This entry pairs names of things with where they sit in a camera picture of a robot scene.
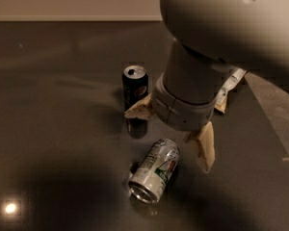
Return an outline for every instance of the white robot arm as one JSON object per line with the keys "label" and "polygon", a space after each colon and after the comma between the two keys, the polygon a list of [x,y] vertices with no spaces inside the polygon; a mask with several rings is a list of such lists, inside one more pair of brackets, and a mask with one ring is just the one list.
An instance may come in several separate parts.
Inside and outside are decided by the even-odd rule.
{"label": "white robot arm", "polygon": [[[176,38],[165,72],[141,103],[170,127],[189,131],[199,164],[215,159],[210,122],[223,83],[239,66],[289,91],[289,0],[160,0]],[[140,105],[128,116],[139,114]]]}

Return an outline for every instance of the can lid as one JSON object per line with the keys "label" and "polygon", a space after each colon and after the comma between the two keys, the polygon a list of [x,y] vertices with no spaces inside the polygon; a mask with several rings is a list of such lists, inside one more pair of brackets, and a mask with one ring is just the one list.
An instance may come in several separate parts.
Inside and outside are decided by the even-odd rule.
{"label": "can lid", "polygon": [[129,65],[123,71],[124,75],[129,79],[140,79],[146,74],[146,70],[141,65]]}
{"label": "can lid", "polygon": [[180,148],[177,146],[176,142],[170,139],[162,138],[158,140],[156,143],[161,143],[162,145],[165,145],[166,142],[168,143],[168,146],[172,145],[172,148],[177,150],[178,154],[180,154]]}
{"label": "can lid", "polygon": [[129,188],[131,193],[143,203],[155,204],[158,202],[158,198],[156,197],[156,195],[154,195],[150,190],[136,182],[130,182]]}

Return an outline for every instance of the dark table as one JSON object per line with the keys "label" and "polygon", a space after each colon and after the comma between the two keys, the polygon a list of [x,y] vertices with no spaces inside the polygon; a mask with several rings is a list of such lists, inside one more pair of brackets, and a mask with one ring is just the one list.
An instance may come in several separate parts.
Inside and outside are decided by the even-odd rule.
{"label": "dark table", "polygon": [[[213,116],[208,175],[157,117],[142,138],[128,134],[121,71],[144,65],[151,91],[171,41],[160,22],[0,23],[0,230],[289,231],[289,158],[246,82]],[[160,138],[181,159],[146,205],[129,168]]]}

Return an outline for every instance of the white wall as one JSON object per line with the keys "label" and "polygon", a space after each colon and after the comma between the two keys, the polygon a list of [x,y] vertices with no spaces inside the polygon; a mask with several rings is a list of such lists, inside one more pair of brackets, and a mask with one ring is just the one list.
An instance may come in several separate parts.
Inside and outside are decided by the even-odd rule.
{"label": "white wall", "polygon": [[159,0],[0,0],[0,20],[160,20]]}

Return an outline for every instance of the can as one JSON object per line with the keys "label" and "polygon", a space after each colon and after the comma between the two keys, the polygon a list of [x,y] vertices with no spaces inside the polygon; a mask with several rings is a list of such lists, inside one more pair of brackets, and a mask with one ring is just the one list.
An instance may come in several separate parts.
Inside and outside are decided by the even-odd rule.
{"label": "can", "polygon": [[122,74],[125,111],[139,100],[147,96],[148,77],[146,70],[140,65],[129,65]]}
{"label": "can", "polygon": [[157,203],[179,158],[180,150],[175,142],[169,139],[155,142],[129,180],[130,192],[144,203]]}

